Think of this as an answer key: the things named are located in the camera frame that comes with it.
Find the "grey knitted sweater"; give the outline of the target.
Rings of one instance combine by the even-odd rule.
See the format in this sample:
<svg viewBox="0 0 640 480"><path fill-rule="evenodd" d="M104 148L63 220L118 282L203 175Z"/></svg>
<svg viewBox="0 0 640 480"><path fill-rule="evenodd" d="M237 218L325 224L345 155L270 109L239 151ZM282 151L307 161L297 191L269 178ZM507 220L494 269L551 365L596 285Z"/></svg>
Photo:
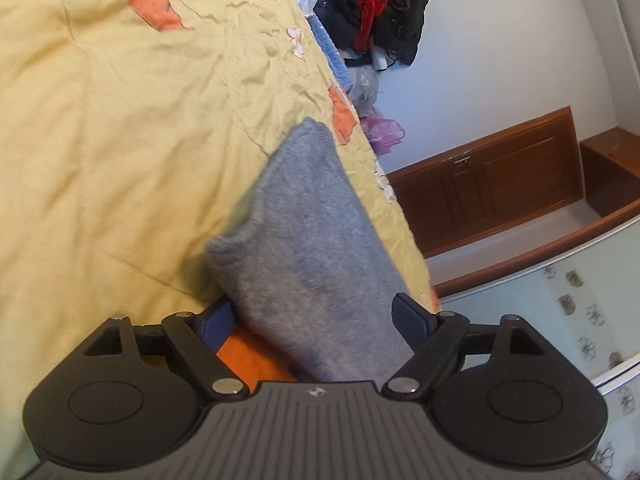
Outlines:
<svg viewBox="0 0 640 480"><path fill-rule="evenodd" d="M321 122L291 130L253 186L246 219L204 256L250 328L319 382L382 386L412 356L392 321L408 287Z"/></svg>

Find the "black clothes on pile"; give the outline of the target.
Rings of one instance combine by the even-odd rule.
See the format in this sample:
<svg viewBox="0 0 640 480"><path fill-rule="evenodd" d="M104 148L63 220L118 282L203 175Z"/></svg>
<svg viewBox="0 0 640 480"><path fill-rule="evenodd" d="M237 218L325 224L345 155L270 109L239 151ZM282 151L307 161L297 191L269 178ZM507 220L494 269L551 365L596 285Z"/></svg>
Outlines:
<svg viewBox="0 0 640 480"><path fill-rule="evenodd" d="M429 1L387 0L384 11L373 22L373 43L395 61L410 66L418 53Z"/></svg>

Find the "dark navy clothes on pile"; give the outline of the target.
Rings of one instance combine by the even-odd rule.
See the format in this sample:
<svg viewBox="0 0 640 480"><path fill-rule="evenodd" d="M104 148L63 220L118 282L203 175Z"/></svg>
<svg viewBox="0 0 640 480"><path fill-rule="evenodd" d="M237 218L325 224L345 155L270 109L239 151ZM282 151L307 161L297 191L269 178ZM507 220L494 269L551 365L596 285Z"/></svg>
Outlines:
<svg viewBox="0 0 640 480"><path fill-rule="evenodd" d="M318 0L314 13L337 49L347 49L356 38L361 24L357 0Z"/></svg>

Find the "brown wooden door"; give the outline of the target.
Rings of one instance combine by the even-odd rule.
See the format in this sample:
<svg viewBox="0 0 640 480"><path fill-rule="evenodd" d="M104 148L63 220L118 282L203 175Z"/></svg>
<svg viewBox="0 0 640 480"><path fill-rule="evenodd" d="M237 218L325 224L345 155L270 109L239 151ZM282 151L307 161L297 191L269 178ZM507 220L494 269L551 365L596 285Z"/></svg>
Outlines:
<svg viewBox="0 0 640 480"><path fill-rule="evenodd" d="M426 258L584 197L568 106L395 170L388 178Z"/></svg>

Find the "brown wooden cabinet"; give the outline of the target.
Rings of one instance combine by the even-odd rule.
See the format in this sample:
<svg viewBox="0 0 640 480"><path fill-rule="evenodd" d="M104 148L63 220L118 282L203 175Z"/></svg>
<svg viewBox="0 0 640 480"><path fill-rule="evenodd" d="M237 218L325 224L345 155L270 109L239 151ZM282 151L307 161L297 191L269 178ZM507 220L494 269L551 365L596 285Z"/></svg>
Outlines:
<svg viewBox="0 0 640 480"><path fill-rule="evenodd" d="M639 137L621 128L579 143L587 204L608 216L639 199Z"/></svg>

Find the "purple plastic bag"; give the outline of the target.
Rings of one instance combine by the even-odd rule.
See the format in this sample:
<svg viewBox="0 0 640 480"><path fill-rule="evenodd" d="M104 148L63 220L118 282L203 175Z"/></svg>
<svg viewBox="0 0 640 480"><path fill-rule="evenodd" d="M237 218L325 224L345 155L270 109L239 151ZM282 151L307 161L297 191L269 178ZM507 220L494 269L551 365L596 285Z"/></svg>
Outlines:
<svg viewBox="0 0 640 480"><path fill-rule="evenodd" d="M393 119L383 117L363 117L360 124L372 150L377 155L390 154L392 148L401 144L405 130Z"/></svg>

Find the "yellow floral bed quilt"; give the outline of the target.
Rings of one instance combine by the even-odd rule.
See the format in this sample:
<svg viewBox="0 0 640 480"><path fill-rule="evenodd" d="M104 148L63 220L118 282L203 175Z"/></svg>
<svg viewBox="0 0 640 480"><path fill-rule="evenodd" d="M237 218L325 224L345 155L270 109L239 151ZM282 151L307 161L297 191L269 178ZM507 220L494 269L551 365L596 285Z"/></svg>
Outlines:
<svg viewBox="0 0 640 480"><path fill-rule="evenodd" d="M1 474L33 388L114 314L213 302L202 258L292 127L326 124L410 292L404 214L296 0L1 0Z"/></svg>

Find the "white translucent plastic bag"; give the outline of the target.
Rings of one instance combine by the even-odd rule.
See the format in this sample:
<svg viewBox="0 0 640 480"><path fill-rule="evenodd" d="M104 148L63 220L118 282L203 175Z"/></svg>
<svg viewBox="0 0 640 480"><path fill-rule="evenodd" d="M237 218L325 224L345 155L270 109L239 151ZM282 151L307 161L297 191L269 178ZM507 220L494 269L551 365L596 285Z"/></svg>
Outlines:
<svg viewBox="0 0 640 480"><path fill-rule="evenodd" d="M378 100L378 73L370 65L349 67L347 70L352 80L349 99L360 117L372 115Z"/></svg>

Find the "light blue towel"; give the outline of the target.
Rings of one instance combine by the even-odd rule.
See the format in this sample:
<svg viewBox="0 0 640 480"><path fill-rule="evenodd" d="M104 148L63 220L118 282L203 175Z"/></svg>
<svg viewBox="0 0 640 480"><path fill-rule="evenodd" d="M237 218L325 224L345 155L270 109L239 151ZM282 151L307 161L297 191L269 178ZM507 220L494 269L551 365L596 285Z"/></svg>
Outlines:
<svg viewBox="0 0 640 480"><path fill-rule="evenodd" d="M316 40L316 43L326 57L326 62L328 62L335 80L340 84L343 90L349 92L352 90L354 82L352 81L352 78L350 78L347 66L341 57L340 52L338 52L337 47L335 47L329 33L326 31L316 14L309 15L307 22L312 34L314 35L314 40Z"/></svg>

